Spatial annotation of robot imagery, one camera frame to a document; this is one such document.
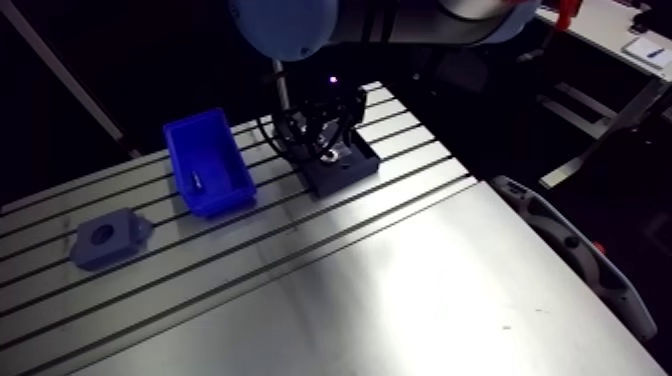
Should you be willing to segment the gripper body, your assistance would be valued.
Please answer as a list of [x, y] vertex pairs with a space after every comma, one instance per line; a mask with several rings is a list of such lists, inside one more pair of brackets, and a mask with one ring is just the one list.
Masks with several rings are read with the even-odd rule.
[[308, 87], [300, 99], [300, 130], [303, 134], [317, 134], [332, 121], [349, 134], [363, 121], [367, 91], [344, 76], [320, 77]]

